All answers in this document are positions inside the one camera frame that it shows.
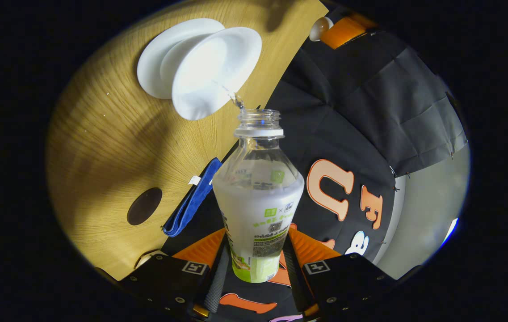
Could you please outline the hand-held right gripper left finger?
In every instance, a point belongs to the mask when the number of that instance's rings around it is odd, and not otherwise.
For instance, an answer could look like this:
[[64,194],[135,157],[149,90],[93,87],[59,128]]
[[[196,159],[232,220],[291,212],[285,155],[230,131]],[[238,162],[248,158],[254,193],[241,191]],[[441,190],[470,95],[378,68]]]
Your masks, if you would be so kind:
[[218,310],[229,261],[227,231],[219,229],[174,255],[152,255],[119,287],[173,318],[209,319]]

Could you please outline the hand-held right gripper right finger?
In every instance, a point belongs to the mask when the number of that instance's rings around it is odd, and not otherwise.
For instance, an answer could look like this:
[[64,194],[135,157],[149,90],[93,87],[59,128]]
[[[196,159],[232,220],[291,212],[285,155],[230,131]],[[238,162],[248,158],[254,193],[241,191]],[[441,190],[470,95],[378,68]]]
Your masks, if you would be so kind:
[[295,229],[289,229],[283,252],[304,319],[364,319],[397,287],[362,255],[339,254]]

